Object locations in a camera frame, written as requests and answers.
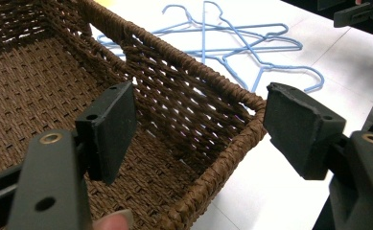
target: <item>white surface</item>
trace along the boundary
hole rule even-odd
[[[234,25],[282,22],[290,27],[287,36],[304,45],[302,51],[261,54],[265,60],[281,64],[309,65],[326,78],[321,90],[310,95],[347,120],[344,133],[361,129],[373,105],[373,35],[356,29],[333,28],[333,22],[278,0],[216,1],[224,17]],[[116,1],[114,12],[135,24],[153,31],[182,22],[181,9],[162,9],[181,4],[192,16],[201,19],[201,1]],[[217,20],[218,12],[206,8],[207,20]],[[162,36],[179,49],[200,49],[199,34]],[[217,34],[208,35],[207,46],[233,40]],[[258,65],[247,56],[230,59],[233,67],[251,85]],[[216,62],[207,61],[215,70],[229,77]],[[267,97],[266,86],[278,81],[298,88],[313,85],[317,78],[303,72],[285,74],[266,72],[257,93]],[[304,181],[284,156],[270,143],[269,136],[246,156],[231,175],[207,212],[194,224],[194,230],[229,229],[312,229],[328,195],[331,175],[325,181]]]

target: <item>brown wicker basket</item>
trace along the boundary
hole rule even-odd
[[[88,181],[92,216],[129,208],[134,229],[190,228],[265,135],[265,102],[90,0],[0,0],[0,172],[121,81],[134,81],[138,128],[113,185]]]

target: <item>black metal bracket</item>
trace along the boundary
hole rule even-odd
[[[305,179],[334,173],[314,229],[373,229],[373,133],[342,135],[345,120],[304,92],[272,83],[264,126]]]
[[[0,172],[0,227],[91,229],[83,175],[114,181],[136,129],[132,84],[108,88],[76,128],[37,135],[23,164]]]
[[[334,27],[351,26],[370,18],[373,18],[373,0],[364,1],[358,6],[336,12],[334,15]]]

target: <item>finger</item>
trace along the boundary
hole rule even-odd
[[[129,230],[133,225],[131,210],[109,214],[93,223],[94,230]]]

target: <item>hanger hook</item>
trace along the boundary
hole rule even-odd
[[[192,15],[191,15],[191,14],[189,13],[189,11],[188,11],[185,7],[183,7],[182,5],[177,5],[177,4],[171,4],[171,5],[168,5],[168,6],[166,6],[166,7],[162,10],[162,13],[165,14],[165,12],[166,12],[166,10],[167,10],[168,8],[173,8],[173,7],[182,8],[182,9],[185,11],[185,14],[186,14],[186,17],[187,17],[188,22],[190,22],[190,23],[193,22],[193,17],[192,17]]]
[[[203,4],[206,4],[206,3],[210,3],[212,5],[215,5],[217,7],[217,9],[219,10],[220,14],[219,14],[219,18],[221,19],[222,17],[222,9],[221,7],[219,6],[219,4],[215,3],[215,2],[212,2],[212,1],[204,1]]]

